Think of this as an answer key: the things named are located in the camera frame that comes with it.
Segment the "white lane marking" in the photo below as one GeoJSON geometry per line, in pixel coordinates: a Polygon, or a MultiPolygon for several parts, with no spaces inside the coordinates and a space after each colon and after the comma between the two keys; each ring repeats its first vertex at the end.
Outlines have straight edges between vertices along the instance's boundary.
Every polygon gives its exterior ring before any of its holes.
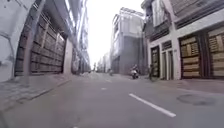
{"type": "Polygon", "coordinates": [[[170,111],[168,111],[168,110],[166,110],[166,109],[164,109],[164,108],[161,108],[161,107],[159,107],[159,106],[157,106],[157,105],[155,105],[155,104],[152,104],[152,103],[150,103],[150,102],[148,102],[148,101],[146,101],[146,100],[144,100],[144,99],[142,99],[142,98],[140,98],[140,97],[138,97],[138,96],[136,96],[136,95],[134,95],[134,94],[131,94],[131,93],[130,93],[129,96],[131,96],[131,97],[137,99],[138,101],[141,101],[141,102],[143,102],[144,104],[146,104],[146,105],[148,105],[148,106],[150,106],[150,107],[152,107],[152,108],[154,108],[154,109],[156,109],[156,110],[158,110],[158,111],[160,111],[160,112],[166,114],[166,115],[169,116],[169,117],[175,117],[175,116],[176,116],[176,114],[174,114],[174,113],[172,113],[172,112],[170,112],[170,111]]]}
{"type": "Polygon", "coordinates": [[[101,90],[107,90],[107,88],[101,88],[101,90]]]}
{"type": "Polygon", "coordinates": [[[111,83],[111,81],[110,81],[110,80],[106,80],[106,81],[111,83]]]}

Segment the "pole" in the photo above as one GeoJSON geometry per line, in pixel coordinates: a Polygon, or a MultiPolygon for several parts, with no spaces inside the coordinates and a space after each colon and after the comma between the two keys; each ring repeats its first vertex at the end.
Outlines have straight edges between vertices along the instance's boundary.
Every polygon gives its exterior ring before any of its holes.
{"type": "Polygon", "coordinates": [[[31,57],[31,49],[33,47],[33,40],[37,29],[37,24],[41,15],[41,12],[44,8],[44,5],[46,3],[46,0],[41,0],[41,3],[37,9],[37,13],[34,17],[34,20],[31,25],[31,29],[28,34],[27,42],[26,42],[26,49],[25,49],[25,55],[24,55],[24,61],[23,61],[23,79],[25,86],[28,86],[29,84],[29,74],[30,74],[30,57],[31,57]]]}

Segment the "street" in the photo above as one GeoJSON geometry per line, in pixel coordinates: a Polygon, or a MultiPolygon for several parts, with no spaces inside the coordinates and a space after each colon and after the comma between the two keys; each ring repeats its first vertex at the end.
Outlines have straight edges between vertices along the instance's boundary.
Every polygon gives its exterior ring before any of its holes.
{"type": "Polygon", "coordinates": [[[7,111],[9,128],[223,128],[224,95],[84,74],[7,111]]]}

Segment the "scooter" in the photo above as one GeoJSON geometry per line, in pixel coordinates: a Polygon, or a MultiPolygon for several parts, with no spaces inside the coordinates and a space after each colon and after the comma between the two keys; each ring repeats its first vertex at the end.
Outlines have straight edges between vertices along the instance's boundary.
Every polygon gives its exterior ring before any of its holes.
{"type": "Polygon", "coordinates": [[[138,72],[136,70],[131,71],[132,79],[138,79],[138,72]]]}
{"type": "Polygon", "coordinates": [[[113,76],[113,70],[109,71],[110,76],[113,76]]]}

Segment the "building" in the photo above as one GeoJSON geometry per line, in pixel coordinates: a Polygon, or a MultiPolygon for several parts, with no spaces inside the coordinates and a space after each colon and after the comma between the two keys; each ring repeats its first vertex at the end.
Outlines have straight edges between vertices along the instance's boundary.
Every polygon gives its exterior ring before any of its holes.
{"type": "Polygon", "coordinates": [[[138,65],[143,73],[143,14],[121,8],[119,14],[113,19],[111,69],[115,73],[129,74],[134,65],[138,65]]]}
{"type": "Polygon", "coordinates": [[[104,56],[98,61],[97,71],[107,73],[111,68],[110,64],[110,53],[104,54],[104,56]]]}
{"type": "Polygon", "coordinates": [[[74,48],[73,72],[75,74],[84,73],[90,70],[90,59],[88,49],[88,13],[86,7],[87,0],[82,0],[79,4],[77,20],[77,45],[74,48]]]}
{"type": "Polygon", "coordinates": [[[80,0],[2,1],[0,5],[0,81],[24,72],[24,52],[29,32],[35,30],[30,75],[71,72],[80,0]],[[43,3],[39,21],[32,25],[43,3]]]}
{"type": "Polygon", "coordinates": [[[145,0],[142,8],[155,77],[224,78],[223,0],[145,0]]]}

